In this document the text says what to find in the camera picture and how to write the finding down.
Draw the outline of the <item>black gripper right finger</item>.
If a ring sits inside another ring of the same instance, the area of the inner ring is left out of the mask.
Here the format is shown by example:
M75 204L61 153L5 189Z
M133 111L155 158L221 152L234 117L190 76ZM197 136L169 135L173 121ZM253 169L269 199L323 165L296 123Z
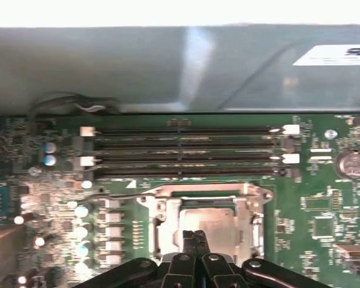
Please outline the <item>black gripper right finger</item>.
M222 254L212 253L206 234L195 231L196 251L211 287L321 287L316 280L261 258L237 266Z

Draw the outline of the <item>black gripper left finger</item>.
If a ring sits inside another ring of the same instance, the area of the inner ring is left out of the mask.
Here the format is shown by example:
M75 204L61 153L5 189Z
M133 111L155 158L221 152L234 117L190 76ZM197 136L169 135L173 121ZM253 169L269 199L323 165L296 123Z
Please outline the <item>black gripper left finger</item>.
M135 258L76 287L194 287L196 235L196 232L184 231L182 252L164 255L160 264L148 258Z

